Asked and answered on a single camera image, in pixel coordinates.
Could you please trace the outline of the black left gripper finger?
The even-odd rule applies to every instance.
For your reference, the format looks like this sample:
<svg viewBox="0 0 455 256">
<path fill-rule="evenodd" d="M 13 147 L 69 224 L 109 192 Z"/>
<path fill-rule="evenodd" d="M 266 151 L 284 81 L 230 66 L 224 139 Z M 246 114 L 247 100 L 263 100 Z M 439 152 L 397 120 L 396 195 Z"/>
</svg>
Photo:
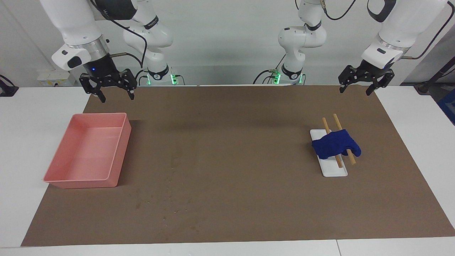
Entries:
<svg viewBox="0 0 455 256">
<path fill-rule="evenodd" d="M 344 70 L 340 73 L 340 75 L 338 76 L 338 82 L 340 84 L 339 91 L 341 94 L 345 92 L 349 85 L 359 81 L 357 71 L 358 71 L 357 68 L 354 68 L 351 65 L 347 65 L 344 68 Z"/>
<path fill-rule="evenodd" d="M 370 77 L 371 85 L 366 89 L 366 95 L 370 96 L 375 90 L 385 88 L 389 85 L 391 80 L 394 78 L 395 73 L 393 70 L 388 70 L 380 79 L 375 76 Z"/>
</svg>

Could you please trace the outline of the wooden rack rod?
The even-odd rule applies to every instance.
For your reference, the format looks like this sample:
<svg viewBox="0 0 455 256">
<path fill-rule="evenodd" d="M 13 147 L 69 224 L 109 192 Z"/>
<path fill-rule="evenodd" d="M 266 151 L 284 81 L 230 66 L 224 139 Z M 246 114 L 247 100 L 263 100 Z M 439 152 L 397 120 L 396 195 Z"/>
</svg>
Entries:
<svg viewBox="0 0 455 256">
<path fill-rule="evenodd" d="M 327 134 L 327 135 L 330 134 L 330 133 L 331 133 L 331 130 L 330 130 L 329 126 L 328 126 L 327 119 L 323 117 L 323 118 L 322 118 L 322 121 L 323 121 L 323 125 L 324 125 L 324 128 L 325 128 L 326 134 Z M 335 155 L 334 157 L 335 157 L 335 159 L 336 159 L 336 162 L 337 162 L 337 164 L 338 164 L 338 167 L 339 167 L 339 168 L 343 168 L 343 162 L 342 162 L 341 157 L 340 157 L 339 155 Z"/>
<path fill-rule="evenodd" d="M 334 120 L 335 120 L 335 123 L 336 123 L 336 125 L 337 125 L 337 128 L 338 128 L 339 130 L 342 130 L 343 127 L 342 127 L 342 125 L 341 125 L 341 123 L 340 123 L 340 121 L 339 121 L 339 118 L 338 118 L 338 116 L 337 116 L 336 113 L 333 114 L 333 118 L 334 118 Z M 350 160 L 350 162 L 351 162 L 351 165 L 357 164 L 357 162 L 356 162 L 356 160 L 355 160 L 355 157 L 354 157 L 354 154 L 353 154 L 353 152 L 351 151 L 351 149 L 346 149 L 346 151 L 347 151 L 349 160 Z"/>
</svg>

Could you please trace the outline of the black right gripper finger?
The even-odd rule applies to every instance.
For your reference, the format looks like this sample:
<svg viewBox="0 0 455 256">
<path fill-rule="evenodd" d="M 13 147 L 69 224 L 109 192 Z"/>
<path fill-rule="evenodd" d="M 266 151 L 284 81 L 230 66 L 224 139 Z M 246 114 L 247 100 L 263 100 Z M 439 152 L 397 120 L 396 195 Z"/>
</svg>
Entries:
<svg viewBox="0 0 455 256">
<path fill-rule="evenodd" d="M 119 88 L 127 91 L 130 100 L 135 99 L 134 90 L 138 82 L 130 69 L 125 69 L 119 72 Z"/>
<path fill-rule="evenodd" d="M 89 74 L 81 74 L 79 76 L 79 82 L 81 83 L 81 86 L 83 87 L 86 94 L 95 95 L 102 103 L 105 103 L 106 98 L 101 91 L 101 83 L 96 83 L 96 86 L 92 86 L 90 81 L 91 77 Z"/>
</svg>

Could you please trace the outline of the blue crate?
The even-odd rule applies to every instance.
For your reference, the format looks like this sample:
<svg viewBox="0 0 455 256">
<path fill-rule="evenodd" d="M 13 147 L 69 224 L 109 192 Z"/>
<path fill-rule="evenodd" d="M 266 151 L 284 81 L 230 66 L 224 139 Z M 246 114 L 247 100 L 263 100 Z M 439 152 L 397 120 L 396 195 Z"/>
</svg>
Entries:
<svg viewBox="0 0 455 256">
<path fill-rule="evenodd" d="M 437 101 L 437 105 L 455 126 L 455 98 L 444 97 Z"/>
</svg>

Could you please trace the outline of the black clamp mount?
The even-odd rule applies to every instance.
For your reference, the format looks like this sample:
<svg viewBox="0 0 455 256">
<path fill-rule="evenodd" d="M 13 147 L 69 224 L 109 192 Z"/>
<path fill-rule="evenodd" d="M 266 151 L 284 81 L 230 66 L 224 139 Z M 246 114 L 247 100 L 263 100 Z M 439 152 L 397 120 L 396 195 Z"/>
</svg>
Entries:
<svg viewBox="0 0 455 256">
<path fill-rule="evenodd" d="M 0 74 L 0 97 L 13 97 L 18 89 L 10 79 Z"/>
</svg>

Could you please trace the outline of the white rack base tray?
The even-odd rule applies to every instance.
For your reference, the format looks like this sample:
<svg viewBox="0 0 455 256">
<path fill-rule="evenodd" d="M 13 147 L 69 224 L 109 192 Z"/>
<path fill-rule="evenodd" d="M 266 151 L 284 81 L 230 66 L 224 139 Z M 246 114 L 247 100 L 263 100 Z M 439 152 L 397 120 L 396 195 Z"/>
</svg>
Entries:
<svg viewBox="0 0 455 256">
<path fill-rule="evenodd" d="M 327 132 L 325 129 L 311 129 L 309 131 L 312 141 L 319 140 L 324 137 Z M 319 155 L 317 156 L 317 160 L 320 164 L 320 168 L 324 177 L 346 177 L 348 176 L 348 172 L 344 165 L 343 160 L 341 159 L 341 155 L 337 157 L 331 156 L 327 159 L 320 159 Z"/>
</svg>

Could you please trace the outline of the pink plastic bin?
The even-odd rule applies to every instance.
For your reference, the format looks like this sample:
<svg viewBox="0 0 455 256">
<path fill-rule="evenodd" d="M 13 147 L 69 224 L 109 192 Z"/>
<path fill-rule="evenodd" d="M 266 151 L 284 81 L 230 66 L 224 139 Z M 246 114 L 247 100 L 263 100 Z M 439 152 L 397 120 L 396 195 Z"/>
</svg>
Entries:
<svg viewBox="0 0 455 256">
<path fill-rule="evenodd" d="M 73 115 L 43 181 L 58 188 L 116 187 L 131 131 L 125 112 Z"/>
</svg>

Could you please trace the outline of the brown table mat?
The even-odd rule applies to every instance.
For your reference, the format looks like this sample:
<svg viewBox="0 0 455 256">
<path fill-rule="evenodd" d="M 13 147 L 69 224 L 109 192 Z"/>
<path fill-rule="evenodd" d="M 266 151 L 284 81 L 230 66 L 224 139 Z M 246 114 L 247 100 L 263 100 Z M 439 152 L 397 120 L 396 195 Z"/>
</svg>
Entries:
<svg viewBox="0 0 455 256">
<path fill-rule="evenodd" d="M 104 89 L 85 113 L 125 112 L 132 132 L 114 188 L 50 185 L 22 246 L 455 236 L 374 94 L 351 86 Z M 324 177 L 311 129 L 362 150 Z"/>
</svg>

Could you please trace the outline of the black stand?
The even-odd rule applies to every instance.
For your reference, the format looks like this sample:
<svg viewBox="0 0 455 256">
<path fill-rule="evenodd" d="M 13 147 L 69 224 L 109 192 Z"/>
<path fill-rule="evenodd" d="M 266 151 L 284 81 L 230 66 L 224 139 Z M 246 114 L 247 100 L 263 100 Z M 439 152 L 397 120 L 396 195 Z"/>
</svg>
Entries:
<svg viewBox="0 0 455 256">
<path fill-rule="evenodd" d="M 429 89 L 437 80 L 447 76 L 455 71 L 455 56 L 453 56 L 432 78 L 427 81 L 420 82 L 414 85 L 414 89 L 419 95 L 430 95 Z"/>
</svg>

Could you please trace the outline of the blue towel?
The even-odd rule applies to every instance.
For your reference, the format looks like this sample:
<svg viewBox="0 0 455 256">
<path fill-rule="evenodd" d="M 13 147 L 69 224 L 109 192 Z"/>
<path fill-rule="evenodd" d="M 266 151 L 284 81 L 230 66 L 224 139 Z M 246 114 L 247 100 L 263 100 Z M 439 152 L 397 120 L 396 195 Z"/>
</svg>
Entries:
<svg viewBox="0 0 455 256">
<path fill-rule="evenodd" d="M 320 159 L 328 159 L 335 155 L 347 156 L 347 150 L 359 157 L 362 150 L 346 129 L 331 132 L 320 139 L 312 141 L 312 148 Z"/>
</svg>

